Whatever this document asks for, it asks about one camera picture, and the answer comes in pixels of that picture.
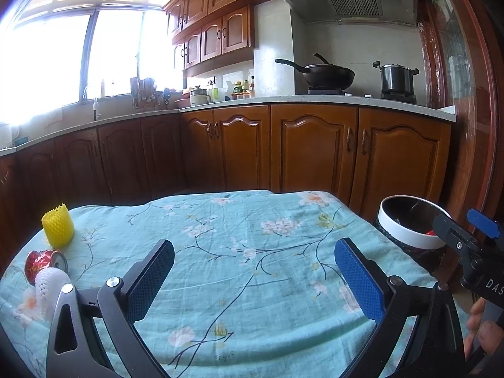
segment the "pot handle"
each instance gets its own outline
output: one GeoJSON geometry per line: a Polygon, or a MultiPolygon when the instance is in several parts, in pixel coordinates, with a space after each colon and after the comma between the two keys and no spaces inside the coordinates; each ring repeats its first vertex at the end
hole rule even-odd
{"type": "Polygon", "coordinates": [[[290,65],[291,67],[294,67],[295,69],[297,69],[299,72],[302,72],[303,74],[309,74],[310,73],[310,69],[309,68],[301,67],[301,65],[297,65],[295,62],[289,61],[287,59],[277,58],[275,60],[275,62],[277,64],[290,65]]]}
{"type": "Polygon", "coordinates": [[[329,61],[327,59],[325,59],[324,57],[322,57],[322,55],[320,55],[318,52],[315,52],[314,55],[315,57],[317,57],[319,60],[321,60],[324,64],[326,65],[331,65],[329,64],[329,61]]]}

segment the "blue gripper pad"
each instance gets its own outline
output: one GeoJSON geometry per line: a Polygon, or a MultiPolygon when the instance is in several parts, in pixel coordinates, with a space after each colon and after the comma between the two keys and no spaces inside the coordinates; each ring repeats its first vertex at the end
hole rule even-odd
{"type": "Polygon", "coordinates": [[[122,288],[128,322],[144,319],[174,261],[173,245],[168,240],[160,240],[145,259],[128,270],[122,288]]]}
{"type": "Polygon", "coordinates": [[[491,239],[497,239],[501,236],[499,225],[476,209],[469,209],[467,211],[467,221],[491,239]]]}
{"type": "Polygon", "coordinates": [[[375,262],[367,260],[348,237],[336,242],[334,260],[364,315],[379,324],[385,315],[388,303],[384,297],[383,286],[380,287],[379,281],[376,279],[383,277],[382,281],[386,283],[386,275],[375,262]],[[378,273],[373,277],[366,268],[367,266],[374,267],[372,271],[377,272],[378,270],[381,274],[378,273]]]}

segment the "wok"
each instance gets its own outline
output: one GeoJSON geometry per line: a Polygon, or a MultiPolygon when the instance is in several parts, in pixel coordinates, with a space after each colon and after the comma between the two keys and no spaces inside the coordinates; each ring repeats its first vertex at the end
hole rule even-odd
{"type": "Polygon", "coordinates": [[[302,72],[308,85],[317,89],[347,89],[351,86],[355,73],[348,68],[339,65],[329,64],[322,55],[314,53],[314,56],[321,59],[324,64],[301,65],[286,59],[276,59],[278,64],[286,64],[302,72]]]}

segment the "white countertop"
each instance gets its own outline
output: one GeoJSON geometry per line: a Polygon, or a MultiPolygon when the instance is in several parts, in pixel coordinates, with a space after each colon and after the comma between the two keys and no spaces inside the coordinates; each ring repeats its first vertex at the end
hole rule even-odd
{"type": "Polygon", "coordinates": [[[200,106],[194,106],[183,109],[172,109],[167,111],[152,111],[152,112],[139,112],[130,115],[117,116],[108,119],[102,119],[99,121],[89,122],[84,125],[74,126],[68,129],[63,129],[58,132],[54,132],[49,135],[42,136],[40,138],[26,142],[26,144],[19,145],[17,147],[10,147],[0,151],[0,156],[9,155],[14,152],[20,151],[26,147],[36,145],[45,140],[53,139],[57,136],[70,134],[82,129],[89,129],[104,125],[112,122],[119,122],[128,119],[144,118],[148,116],[155,115],[166,115],[166,114],[176,114],[190,111],[198,111],[212,108],[224,108],[230,106],[246,106],[246,105],[260,105],[260,104],[275,104],[275,103],[320,103],[320,104],[345,104],[345,105],[359,105],[359,106],[369,106],[385,108],[409,113],[415,113],[419,115],[424,115],[427,117],[445,120],[447,122],[456,122],[457,117],[454,114],[454,107],[447,107],[444,110],[440,109],[430,109],[419,105],[407,104],[404,102],[397,102],[394,100],[384,100],[378,98],[363,98],[363,97],[347,97],[342,95],[284,95],[280,97],[263,97],[263,98],[249,98],[249,99],[237,99],[237,100],[227,100],[226,102],[215,102],[211,104],[205,104],[200,106]]]}

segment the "metal bolt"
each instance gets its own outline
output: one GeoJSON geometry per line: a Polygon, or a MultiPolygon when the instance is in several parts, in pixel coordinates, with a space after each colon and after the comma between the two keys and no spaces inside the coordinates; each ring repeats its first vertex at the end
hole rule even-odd
{"type": "Polygon", "coordinates": [[[109,287],[115,287],[116,285],[118,285],[120,283],[120,279],[119,277],[110,277],[108,280],[107,280],[107,285],[109,287]]]}
{"type": "Polygon", "coordinates": [[[448,291],[448,284],[446,283],[438,283],[438,289],[441,291],[448,291]]]}
{"type": "Polygon", "coordinates": [[[400,286],[404,283],[404,280],[399,276],[390,276],[389,281],[393,286],[400,286]]]}
{"type": "Polygon", "coordinates": [[[71,292],[73,289],[74,289],[74,285],[69,283],[69,284],[65,284],[61,288],[61,292],[67,294],[67,293],[71,292]]]}

